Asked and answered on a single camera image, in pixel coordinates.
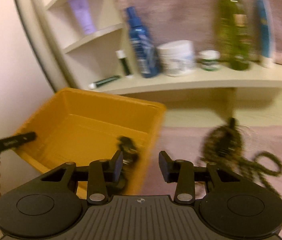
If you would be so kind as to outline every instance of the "pink tablecloth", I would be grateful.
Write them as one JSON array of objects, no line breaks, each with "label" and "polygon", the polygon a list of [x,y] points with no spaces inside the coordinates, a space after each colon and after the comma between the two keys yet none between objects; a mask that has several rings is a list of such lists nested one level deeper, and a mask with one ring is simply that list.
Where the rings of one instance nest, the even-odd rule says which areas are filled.
[{"label": "pink tablecloth", "polygon": [[[173,196],[176,184],[164,182],[158,165],[159,151],[165,150],[173,159],[186,159],[195,163],[200,156],[202,140],[209,130],[208,128],[163,128],[153,150],[151,165],[141,193]],[[257,151],[267,150],[282,160],[282,126],[243,128],[242,131],[246,141],[245,157],[251,158]],[[263,159],[261,163],[267,168],[275,169],[271,161]],[[268,176],[267,179],[282,195],[282,176],[279,178]]]}]

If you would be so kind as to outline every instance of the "white wall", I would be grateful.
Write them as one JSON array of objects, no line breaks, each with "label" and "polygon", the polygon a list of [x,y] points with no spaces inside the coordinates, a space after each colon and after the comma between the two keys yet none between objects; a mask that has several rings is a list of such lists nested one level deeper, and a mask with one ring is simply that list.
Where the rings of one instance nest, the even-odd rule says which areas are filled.
[{"label": "white wall", "polygon": [[[14,0],[0,0],[0,138],[12,135],[52,95],[29,46]],[[2,193],[38,175],[12,151],[2,154],[1,161]]]}]

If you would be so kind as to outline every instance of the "green liquid bottle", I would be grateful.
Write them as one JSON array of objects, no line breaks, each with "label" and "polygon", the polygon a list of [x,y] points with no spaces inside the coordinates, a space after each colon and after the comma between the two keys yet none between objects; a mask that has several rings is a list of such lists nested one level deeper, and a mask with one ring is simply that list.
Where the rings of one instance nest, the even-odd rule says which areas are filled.
[{"label": "green liquid bottle", "polygon": [[247,16],[241,0],[219,0],[218,49],[221,60],[234,70],[249,68],[250,36]]}]

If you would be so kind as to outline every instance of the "purple tube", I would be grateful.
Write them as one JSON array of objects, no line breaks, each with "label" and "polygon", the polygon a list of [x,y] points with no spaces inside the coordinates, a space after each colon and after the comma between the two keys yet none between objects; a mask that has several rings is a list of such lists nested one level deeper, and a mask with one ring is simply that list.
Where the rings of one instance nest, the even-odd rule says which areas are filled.
[{"label": "purple tube", "polygon": [[88,0],[68,0],[68,3],[86,35],[96,32],[92,22]]}]

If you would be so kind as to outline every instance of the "gray ribbed plate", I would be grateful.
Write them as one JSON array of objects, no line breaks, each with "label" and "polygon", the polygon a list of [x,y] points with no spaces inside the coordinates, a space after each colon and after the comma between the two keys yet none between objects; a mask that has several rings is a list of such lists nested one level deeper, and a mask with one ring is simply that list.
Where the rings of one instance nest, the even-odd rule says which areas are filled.
[{"label": "gray ribbed plate", "polygon": [[[2,240],[13,240],[4,236]],[[52,240],[226,240],[207,228],[191,207],[168,196],[114,196],[90,207],[80,222]],[[267,240],[279,240],[272,236]]]}]

